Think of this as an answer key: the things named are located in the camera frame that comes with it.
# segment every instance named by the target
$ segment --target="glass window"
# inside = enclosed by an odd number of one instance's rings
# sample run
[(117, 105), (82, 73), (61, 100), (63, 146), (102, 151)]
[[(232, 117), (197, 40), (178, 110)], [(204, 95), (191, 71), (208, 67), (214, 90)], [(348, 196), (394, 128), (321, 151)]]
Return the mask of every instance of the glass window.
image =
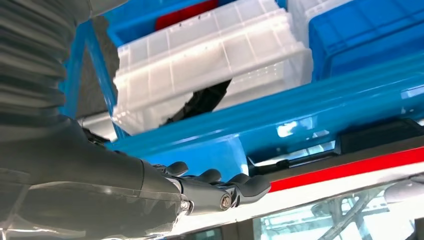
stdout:
[(253, 220), (255, 240), (405, 240), (412, 222), (390, 212), (380, 186)]

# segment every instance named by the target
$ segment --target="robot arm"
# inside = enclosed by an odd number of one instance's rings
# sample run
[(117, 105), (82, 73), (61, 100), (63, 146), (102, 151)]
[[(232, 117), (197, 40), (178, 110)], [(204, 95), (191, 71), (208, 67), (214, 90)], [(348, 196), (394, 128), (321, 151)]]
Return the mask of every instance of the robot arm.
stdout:
[(145, 238), (168, 232), (181, 215), (253, 203), (270, 189), (262, 176), (220, 182), (215, 170), (182, 176), (183, 163), (152, 166), (89, 142), (60, 115), (58, 83), (76, 27), (113, 2), (0, 2), (2, 239)]

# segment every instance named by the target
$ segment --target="blue metal rack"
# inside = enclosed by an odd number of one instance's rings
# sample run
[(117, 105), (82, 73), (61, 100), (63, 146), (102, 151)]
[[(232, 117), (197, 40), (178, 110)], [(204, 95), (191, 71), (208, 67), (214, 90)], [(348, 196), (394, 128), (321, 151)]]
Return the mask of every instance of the blue metal rack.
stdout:
[[(116, 104), (103, 55), (92, 23), (88, 21), (78, 27), (70, 60), (66, 64), (68, 77), (61, 85), (67, 99), (62, 112), (72, 118), (76, 114), (85, 45), (110, 114)], [(388, 63), (203, 114), (136, 136), (128, 136), (114, 126), (118, 141), (107, 146), (152, 163), (167, 165), (184, 161), (190, 168), (189, 174), (198, 175), (206, 169), (215, 168), (227, 180), (237, 173), (247, 172), (247, 156), (261, 162), (328, 144), (346, 128), (384, 118), (418, 120), (424, 118), (424, 52), (412, 50), (413, 55)], [(337, 58), (332, 61), (334, 65), (338, 63)], [(381, 61), (370, 61), (369, 64)]]
[[(78, 91), (80, 89), (81, 66), (83, 63), (85, 46), (87, 46), (88, 52), (91, 56), (91, 61), (97, 74), (97, 80), (103, 93), (107, 110), (109, 114), (112, 115), (114, 106), (117, 104), (117, 96), (113, 91), (111, 78), (109, 77), (105, 60), (91, 21), (87, 21), (77, 28), (76, 37), (71, 46), (70, 58), (65, 64), (68, 75), (66, 80), (59, 87), (66, 98), (65, 105), (60, 109), (60, 111), (62, 114), (70, 118), (74, 119), (76, 117)], [(113, 128), (118, 139), (128, 136), (128, 134), (117, 125), (113, 124)]]

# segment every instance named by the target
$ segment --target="red stripe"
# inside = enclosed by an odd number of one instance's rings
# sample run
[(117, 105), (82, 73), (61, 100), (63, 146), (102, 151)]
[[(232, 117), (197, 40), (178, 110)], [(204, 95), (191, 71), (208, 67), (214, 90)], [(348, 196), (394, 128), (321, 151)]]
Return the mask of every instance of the red stripe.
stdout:
[(424, 162), (424, 146), (334, 166), (271, 183), (270, 192)]

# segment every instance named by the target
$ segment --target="robotic hand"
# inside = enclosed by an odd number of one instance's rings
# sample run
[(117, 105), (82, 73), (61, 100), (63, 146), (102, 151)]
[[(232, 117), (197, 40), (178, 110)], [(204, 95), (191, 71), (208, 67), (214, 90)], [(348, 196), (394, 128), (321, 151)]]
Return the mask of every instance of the robotic hand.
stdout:
[(182, 176), (189, 169), (181, 161), (168, 167), (163, 165), (154, 167), (187, 197), (182, 208), (190, 215), (221, 212), (251, 204), (261, 199), (271, 188), (270, 182), (259, 175), (250, 178), (240, 173), (228, 182), (222, 182), (221, 173), (215, 169), (209, 169), (199, 176)]

